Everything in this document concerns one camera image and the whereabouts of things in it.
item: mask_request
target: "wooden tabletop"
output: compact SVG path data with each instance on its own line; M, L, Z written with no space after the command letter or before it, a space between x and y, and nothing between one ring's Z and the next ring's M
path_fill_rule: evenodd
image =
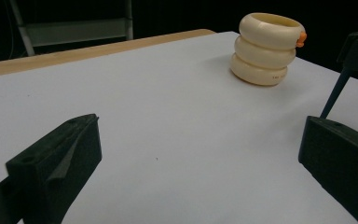
M158 35L147 38L134 39L90 48L72 49L50 54L7 60L0 62L0 75L46 67L54 64L69 63L107 54L118 53L130 49L139 49L175 40L210 34L214 34L214 32L211 30L199 29L169 35Z

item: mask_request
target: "ring stack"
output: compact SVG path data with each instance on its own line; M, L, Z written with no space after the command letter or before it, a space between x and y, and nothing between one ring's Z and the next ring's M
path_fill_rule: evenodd
M301 23L268 13L251 13L240 22L235 40L231 71L247 82L274 86L287 74L287 65L296 57L307 37Z

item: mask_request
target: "black cable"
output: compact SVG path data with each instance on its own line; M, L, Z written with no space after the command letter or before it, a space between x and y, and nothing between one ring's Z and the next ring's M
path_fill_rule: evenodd
M11 59L11 57L13 56L13 51L14 51L14 35L13 35L13 25L11 24L11 18L10 18L10 13L8 11L8 7L7 7L7 0L3 0L5 3L5 8L6 8L6 12L7 12L7 19L8 19L8 24L9 24L9 28L10 28L10 37L11 37L11 50L10 50L10 54L8 56L8 60Z

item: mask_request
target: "white table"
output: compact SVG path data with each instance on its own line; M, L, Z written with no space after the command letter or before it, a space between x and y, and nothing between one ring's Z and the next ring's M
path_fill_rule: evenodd
M0 76L0 181L6 161L95 113L103 160L65 224L357 223L297 160L339 74L296 58L279 85L246 83L228 67L237 36ZM358 80L328 118L358 131Z

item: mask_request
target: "table edge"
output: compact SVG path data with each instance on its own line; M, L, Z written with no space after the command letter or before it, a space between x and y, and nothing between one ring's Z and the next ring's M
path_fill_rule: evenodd
M157 44L211 34L215 34L215 32L208 29L198 29L167 35L156 35L83 49L71 49L32 57L6 60L0 62L0 75L22 72L61 63L75 62L88 58L119 53L126 50L140 49Z

